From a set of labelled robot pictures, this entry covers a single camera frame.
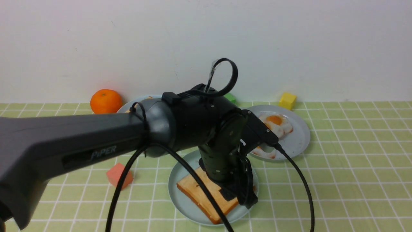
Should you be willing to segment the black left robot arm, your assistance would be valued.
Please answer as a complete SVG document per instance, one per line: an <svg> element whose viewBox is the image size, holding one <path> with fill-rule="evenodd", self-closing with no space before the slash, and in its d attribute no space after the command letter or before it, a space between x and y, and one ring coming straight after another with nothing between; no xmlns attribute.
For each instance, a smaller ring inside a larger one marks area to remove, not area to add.
<svg viewBox="0 0 412 232"><path fill-rule="evenodd" d="M39 118L1 117L1 231L14 219L27 227L50 179L135 151L157 158L199 147L208 178L247 208L256 204L251 164L243 145L253 113L222 93L163 93L136 102L128 113Z"/></svg>

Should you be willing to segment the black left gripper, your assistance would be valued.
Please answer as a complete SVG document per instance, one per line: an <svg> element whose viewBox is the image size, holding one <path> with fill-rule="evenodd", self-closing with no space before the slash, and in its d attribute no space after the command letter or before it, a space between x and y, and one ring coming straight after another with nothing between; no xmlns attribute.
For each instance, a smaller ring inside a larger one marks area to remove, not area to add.
<svg viewBox="0 0 412 232"><path fill-rule="evenodd" d="M247 157L238 152L238 146L228 143L198 147L200 166L208 178L222 188L225 200L237 198L238 203L251 209L258 197L254 191L253 169Z"/></svg>

